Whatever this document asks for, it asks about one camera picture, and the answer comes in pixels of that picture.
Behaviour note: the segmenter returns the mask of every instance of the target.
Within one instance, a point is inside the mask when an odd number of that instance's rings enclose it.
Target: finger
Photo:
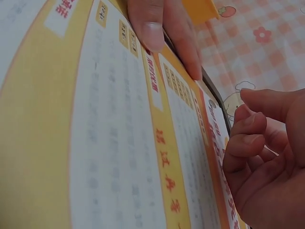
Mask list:
[[[267,125],[264,133],[266,146],[277,154],[281,154],[288,144],[287,132]]]
[[[248,166],[252,172],[256,171],[261,165],[264,164],[264,161],[259,155],[248,158]]]
[[[233,197],[250,177],[248,158],[254,157],[264,148],[263,135],[235,135],[228,142],[224,154],[223,170]]]
[[[241,97],[253,111],[286,123],[287,138],[300,167],[305,167],[305,89],[295,92],[242,90]]]
[[[262,112],[267,117],[282,123],[285,123],[291,105],[303,94],[305,89],[295,92],[242,89],[240,92],[242,100],[252,111]]]
[[[128,0],[128,15],[139,40],[152,52],[164,46],[163,0]]]
[[[234,123],[237,123],[237,122],[239,122],[243,119],[246,119],[250,116],[251,116],[251,114],[249,113],[246,105],[243,104],[235,110]]]
[[[271,161],[275,157],[276,155],[272,151],[264,147],[259,155],[249,158],[247,163],[251,171],[254,172],[265,162]]]
[[[262,187],[274,181],[284,169],[285,157],[281,155],[274,158],[274,160],[264,163],[259,169],[254,171],[234,197],[237,210],[242,211],[245,208],[245,204],[247,204],[247,200]]]
[[[224,154],[224,171],[234,173],[244,169],[248,158],[260,154],[263,148],[263,135],[233,136],[228,142]]]
[[[190,16],[186,13],[186,16],[187,16],[187,23],[193,33],[193,40],[194,40],[194,44],[196,46],[196,50],[197,50],[197,55],[199,57],[199,61],[200,63],[202,63],[202,54],[201,54],[201,49],[199,47],[199,42],[198,42],[198,38],[197,38],[197,33],[196,33],[196,30],[195,30],[195,27],[194,27],[194,24],[190,18]]]
[[[194,42],[194,32],[189,26],[188,15],[181,0],[164,1],[163,25],[171,38],[189,75],[194,80],[202,79],[202,67]]]
[[[286,120],[290,147],[299,167],[305,167],[305,95],[296,99]]]
[[[264,134],[267,126],[267,119],[262,113],[256,113],[250,117],[235,123],[231,129],[230,136],[238,134]]]
[[[274,152],[270,151],[269,149],[267,149],[266,147],[263,148],[262,152],[259,154],[259,156],[261,157],[261,159],[264,161],[264,162],[268,162],[268,161],[271,161],[273,160],[276,155]]]

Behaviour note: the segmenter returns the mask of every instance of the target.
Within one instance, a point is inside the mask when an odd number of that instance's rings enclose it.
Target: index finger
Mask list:
[[[189,75],[202,79],[201,53],[193,23],[181,0],[164,1],[163,25]]]
[[[305,89],[295,92],[277,92],[269,89],[242,89],[240,96],[254,112],[262,112],[269,118],[285,123],[291,105],[298,97],[305,94]]]

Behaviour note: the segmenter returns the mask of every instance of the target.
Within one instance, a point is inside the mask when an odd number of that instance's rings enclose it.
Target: cartoon character print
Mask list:
[[[231,121],[231,124],[234,122],[234,113],[235,110],[243,104],[243,101],[240,97],[240,91],[243,88],[248,88],[248,89],[255,89],[255,85],[248,82],[248,81],[242,81],[239,84],[236,85],[235,90],[236,92],[231,94],[229,97],[227,97],[224,100],[224,106],[227,111],[227,114],[229,116],[229,119]]]

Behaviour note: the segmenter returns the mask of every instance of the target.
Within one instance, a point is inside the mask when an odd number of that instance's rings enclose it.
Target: flower print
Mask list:
[[[258,43],[268,43],[271,40],[271,31],[266,30],[262,26],[259,27],[257,30],[254,30],[253,34],[256,37],[256,42]]]

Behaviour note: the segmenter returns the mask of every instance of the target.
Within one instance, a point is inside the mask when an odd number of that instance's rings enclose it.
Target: book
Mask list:
[[[229,123],[120,0],[0,0],[0,228],[245,229]]]

